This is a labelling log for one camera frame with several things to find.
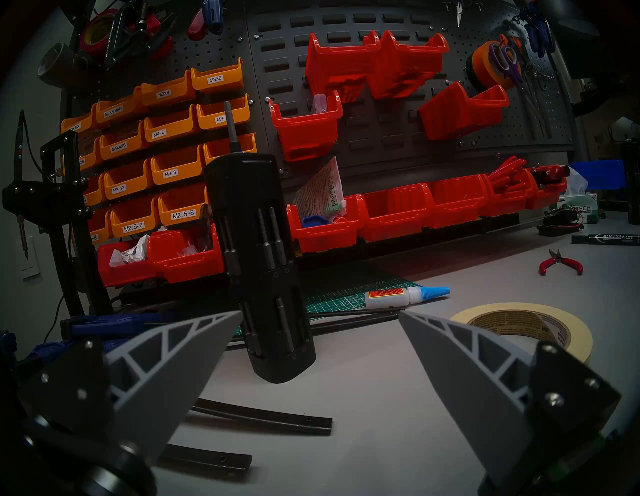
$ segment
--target gray pegboard wall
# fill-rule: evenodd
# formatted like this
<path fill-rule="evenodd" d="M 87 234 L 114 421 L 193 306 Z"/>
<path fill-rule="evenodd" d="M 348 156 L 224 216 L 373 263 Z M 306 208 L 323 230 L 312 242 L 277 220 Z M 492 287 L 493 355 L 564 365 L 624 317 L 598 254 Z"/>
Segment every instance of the gray pegboard wall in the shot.
<path fill-rule="evenodd" d="M 221 36 L 209 33 L 203 40 L 193 42 L 187 38 L 186 30 L 198 7 L 196 1 L 178 0 L 158 6 L 156 11 L 160 16 L 169 12 L 179 16 L 172 33 L 171 53 L 158 61 L 134 60 L 112 70 L 103 81 L 100 93 L 73 101 L 72 114 L 82 115 L 98 99 L 113 100 L 130 94 L 138 84 L 169 81 L 180 77 L 185 69 L 191 67 L 209 70 L 230 65 L 241 56 L 244 61 L 244 90 L 228 97 L 241 96 L 246 92 L 255 104 L 251 108 L 251 121 L 240 126 L 238 133 L 256 132 L 259 152 L 276 155 L 283 187 L 291 192 L 315 173 L 327 157 L 286 163 L 265 98 L 271 97 L 281 105 L 283 116 L 306 115 L 309 112 L 312 94 L 303 80 L 308 34 L 315 33 L 322 46 L 343 46 L 361 44 L 362 37 L 372 29 L 379 34 L 389 29 L 400 43 L 419 45 L 433 33 L 441 32 L 450 48 L 449 53 L 443 56 L 441 74 L 406 99 L 373 100 L 365 86 L 356 102 L 343 105 L 344 116 L 338 122 L 338 140 L 332 153 L 337 155 L 342 178 L 349 184 L 347 191 L 357 192 L 358 181 L 365 181 L 375 174 L 392 174 L 396 182 L 402 182 L 403 177 L 409 176 L 409 171 L 413 173 L 417 168 L 430 168 L 429 180 L 486 172 L 494 165 L 479 167 L 463 162 L 469 157 L 493 156 L 498 151 L 522 154 L 573 149 L 570 117 L 558 80 L 552 76 L 548 56 L 540 60 L 531 52 L 530 59 L 536 65 L 536 73 L 543 75 L 540 76 L 546 88 L 543 101 L 552 126 L 552 138 L 544 138 L 536 126 L 535 139 L 532 139 L 520 97 L 512 89 L 508 91 L 510 105 L 503 111 L 501 124 L 458 140 L 426 139 L 417 109 L 446 88 L 446 82 L 460 81 L 470 97 L 477 94 L 463 69 L 473 50 L 489 39 L 498 39 L 500 33 L 527 39 L 523 26 L 507 22 L 517 14 L 517 9 L 502 1 L 486 0 L 481 5 L 482 10 L 474 2 L 471 8 L 464 9 L 460 28 L 456 27 L 455 7 L 450 6 L 447 12 L 440 1 L 351 0 L 347 3 L 343 0 L 321 0 L 320 3 L 311 3 L 301 0 L 258 3 L 252 0 L 244 6 L 228 3 L 224 33 Z M 226 96 L 217 95 L 216 99 Z M 196 102 L 207 102 L 211 97 L 199 95 L 196 98 Z M 151 109 L 150 113 L 168 113 L 170 110 Z M 88 173 L 99 173 L 120 163 L 225 137 L 226 129 L 204 131 L 107 162 Z M 453 170 L 443 166 L 454 162 L 459 165 L 456 164 Z M 145 193 L 156 189 L 162 190 L 155 187 Z"/>

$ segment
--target blue cap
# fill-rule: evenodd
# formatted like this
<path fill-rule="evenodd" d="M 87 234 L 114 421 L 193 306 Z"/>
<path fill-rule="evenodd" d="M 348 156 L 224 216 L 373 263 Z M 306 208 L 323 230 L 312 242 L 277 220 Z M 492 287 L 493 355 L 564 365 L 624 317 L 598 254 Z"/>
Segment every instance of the blue cap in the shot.
<path fill-rule="evenodd" d="M 433 298 L 439 298 L 441 296 L 445 296 L 449 294 L 449 288 L 447 286 L 440 287 L 424 287 L 420 288 L 420 292 L 422 293 L 422 300 L 432 300 Z"/>

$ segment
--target tape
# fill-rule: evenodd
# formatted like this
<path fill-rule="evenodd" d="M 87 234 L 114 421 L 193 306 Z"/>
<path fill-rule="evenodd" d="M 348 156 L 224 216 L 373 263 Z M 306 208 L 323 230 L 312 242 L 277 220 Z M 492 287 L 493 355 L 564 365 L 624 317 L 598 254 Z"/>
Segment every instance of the tape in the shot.
<path fill-rule="evenodd" d="M 588 363 L 593 349 L 589 328 L 575 315 L 534 303 L 493 303 L 468 308 L 451 317 L 462 324 L 499 335 L 519 335 L 556 342 L 575 358 Z"/>

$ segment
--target wire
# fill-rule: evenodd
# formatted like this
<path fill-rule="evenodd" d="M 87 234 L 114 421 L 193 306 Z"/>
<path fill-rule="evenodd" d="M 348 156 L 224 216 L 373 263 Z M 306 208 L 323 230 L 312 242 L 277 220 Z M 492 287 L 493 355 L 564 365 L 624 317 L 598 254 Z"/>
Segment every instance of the wire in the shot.
<path fill-rule="evenodd" d="M 53 328 L 56 326 L 56 322 L 58 322 L 58 312 L 60 311 L 60 305 L 62 305 L 62 300 L 64 299 L 65 299 L 65 295 L 63 294 L 62 297 L 60 298 L 60 301 L 58 302 L 58 308 L 56 308 L 56 316 L 53 317 L 53 324 L 47 331 L 47 334 L 45 335 L 44 341 L 42 341 L 42 344 L 45 344 L 47 342 L 47 338 L 49 337 L 49 334 L 51 334 L 51 331 L 53 331 Z"/>
<path fill-rule="evenodd" d="M 53 182 L 53 180 L 42 171 L 41 167 L 36 162 L 36 158 L 33 156 L 33 152 L 31 151 L 31 142 L 29 141 L 29 128 L 27 127 L 27 118 L 26 117 L 24 118 L 24 134 L 27 137 L 27 148 L 29 149 L 29 155 L 31 155 L 31 160 L 33 160 L 33 165 L 36 166 L 36 169 L 38 169 L 38 172 L 40 172 L 40 174 L 42 176 L 44 176 L 47 179 L 49 179 L 50 182 Z"/>

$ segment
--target wire cutters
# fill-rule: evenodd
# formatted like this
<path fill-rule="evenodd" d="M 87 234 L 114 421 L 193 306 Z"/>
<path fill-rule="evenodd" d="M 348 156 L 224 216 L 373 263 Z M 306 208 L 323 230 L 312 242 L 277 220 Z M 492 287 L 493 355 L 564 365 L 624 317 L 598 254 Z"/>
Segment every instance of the wire cutters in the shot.
<path fill-rule="evenodd" d="M 579 276 L 582 275 L 582 264 L 580 262 L 577 262 L 576 260 L 573 260 L 573 259 L 564 258 L 560 254 L 560 250 L 558 250 L 557 253 L 554 253 L 552 250 L 549 250 L 549 253 L 551 253 L 551 258 L 545 260 L 540 264 L 540 268 L 539 268 L 540 275 L 542 276 L 545 275 L 547 273 L 547 269 L 553 264 L 556 264 L 558 262 L 576 269 L 578 271 L 578 275 Z"/>

